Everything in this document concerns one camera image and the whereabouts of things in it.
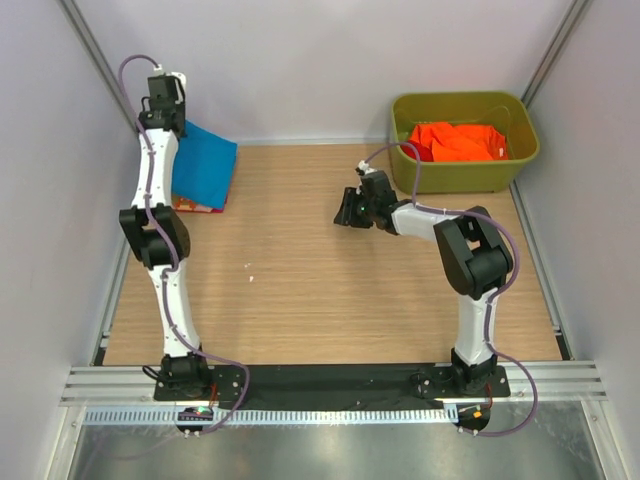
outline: gray floor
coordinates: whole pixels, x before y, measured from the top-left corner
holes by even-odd
[[[528,404],[498,404],[489,429],[514,426]],[[175,427],[84,427],[71,479],[402,480],[604,479],[579,403],[544,403],[523,431],[472,438],[452,425],[230,428],[174,439]]]

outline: orange cloth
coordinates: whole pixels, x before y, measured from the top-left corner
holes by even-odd
[[[409,138],[423,162],[486,162],[507,159],[507,142],[491,125],[419,124]],[[404,153],[415,160],[413,150]]]

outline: green bin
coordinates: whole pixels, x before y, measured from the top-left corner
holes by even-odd
[[[492,125],[507,141],[507,160],[422,162],[418,193],[497,192],[538,154],[538,137],[523,103],[505,92],[412,93],[398,97],[391,110],[391,141],[406,141],[418,123]],[[390,149],[393,179],[413,191],[416,161],[400,147]]]

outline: bin rim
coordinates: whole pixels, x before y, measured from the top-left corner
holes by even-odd
[[[411,95],[448,95],[448,94],[455,94],[455,95],[460,95],[460,94],[483,94],[483,93],[499,93],[502,95],[505,95],[507,97],[511,97],[513,100],[515,100],[521,107],[522,110],[524,111],[524,115],[525,118],[527,119],[527,122],[529,123],[529,125],[531,126],[531,133],[533,133],[533,138],[536,141],[536,148],[533,151],[533,153],[531,155],[529,155],[529,157],[524,158],[524,159],[507,159],[507,160],[501,160],[502,162],[509,162],[512,164],[525,164],[530,162],[531,160],[533,160],[534,158],[536,158],[538,156],[538,154],[540,153],[540,139],[538,138],[538,133],[536,132],[536,129],[533,126],[533,122],[531,121],[531,116],[529,115],[529,111],[527,110],[527,107],[525,106],[524,103],[522,103],[522,100],[518,97],[516,97],[514,94],[507,92],[506,90],[464,90],[464,91],[459,91],[459,90],[443,90],[443,91],[438,91],[438,92],[420,92],[420,91],[414,91],[414,92],[407,92],[407,93],[403,93],[401,95],[397,95],[394,99],[393,102],[391,104],[391,127],[393,129],[392,133],[392,137],[391,137],[391,141],[392,142],[398,142],[398,129],[396,128],[396,116],[394,115],[394,110],[395,110],[395,106],[396,103],[398,103],[398,101],[404,97],[408,97]],[[409,162],[413,162],[413,163],[417,163],[416,160],[414,160],[413,158],[411,158],[409,155],[407,155],[406,153],[404,153],[404,151],[402,151],[402,149],[399,146],[395,146],[392,147],[392,150],[395,150],[399,155],[402,156],[402,158],[404,158],[405,160],[408,160]],[[432,162],[422,162],[421,168],[427,167],[429,168],[429,165],[441,165],[441,164],[446,164],[448,167],[464,167],[464,166],[469,166],[469,162],[440,162],[440,163],[432,163]],[[482,164],[491,164],[492,162],[481,162]]]

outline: white wall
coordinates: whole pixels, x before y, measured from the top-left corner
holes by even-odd
[[[112,67],[147,53],[189,77],[191,120],[273,141],[384,138],[392,99],[411,91],[521,95],[571,2],[77,3]]]
[[[71,365],[88,361],[137,145],[52,0],[0,2],[0,465],[44,478]]]
[[[640,3],[593,2],[533,102],[518,180],[574,353],[596,360],[640,467]]]

